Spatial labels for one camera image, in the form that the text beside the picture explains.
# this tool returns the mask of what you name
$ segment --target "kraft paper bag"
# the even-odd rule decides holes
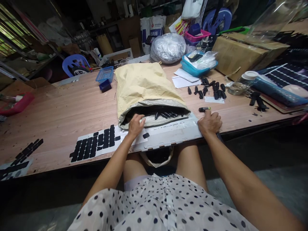
[[[115,70],[115,75],[118,82],[119,127],[127,129],[133,116],[132,112],[139,107],[165,106],[176,108],[181,112],[176,118],[165,119],[159,116],[157,120],[154,118],[155,115],[145,113],[145,127],[166,124],[189,116],[190,110],[176,92],[174,85],[167,79],[159,63],[124,65]]]

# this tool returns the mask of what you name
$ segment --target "wooden table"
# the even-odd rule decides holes
[[[163,66],[170,81],[179,67],[180,64]],[[111,124],[117,125],[116,76],[111,83],[112,89],[102,93],[95,81],[97,74],[98,72],[93,72],[83,75],[78,82],[67,85],[50,85],[35,90],[35,99],[25,111],[9,117],[0,126],[0,165],[13,161],[29,143],[42,138],[44,143],[30,156],[34,161],[28,175],[110,158],[113,152],[74,163],[69,158],[79,136],[99,131]],[[215,70],[208,75],[209,81],[213,79],[226,83],[224,76]],[[188,95],[187,88],[177,89],[177,92],[198,118],[204,115],[198,111],[199,107],[212,107],[212,111],[219,112],[223,121],[221,133],[301,114],[283,115],[270,106],[267,112],[261,113],[256,107],[249,106],[250,99],[233,96],[228,92],[225,104],[205,103],[198,95]]]

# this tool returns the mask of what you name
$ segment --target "leg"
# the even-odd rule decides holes
[[[139,153],[128,154],[123,171],[124,183],[138,176],[148,175],[142,162],[144,161]]]
[[[208,192],[197,145],[195,143],[177,145],[174,147],[174,153],[178,154],[175,173],[192,180]]]

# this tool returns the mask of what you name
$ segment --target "white plastic crate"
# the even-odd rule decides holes
[[[111,53],[111,54],[108,54],[108,55],[104,55],[102,57],[101,62],[99,63],[99,66],[102,66],[104,63],[106,63],[109,60],[110,57],[118,55],[118,54],[122,54],[122,53],[127,53],[128,54],[128,58],[126,58],[127,60],[131,60],[131,59],[134,58],[133,57],[133,53],[132,53],[132,49],[128,48],[128,49],[117,51],[117,52],[114,52],[114,53]]]

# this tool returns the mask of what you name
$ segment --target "pink plastic basket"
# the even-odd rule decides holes
[[[185,38],[191,42],[199,42],[201,39],[208,37],[211,35],[210,32],[207,32],[205,30],[201,30],[201,33],[203,34],[202,36],[192,36],[191,34],[189,34],[187,31],[185,32]]]

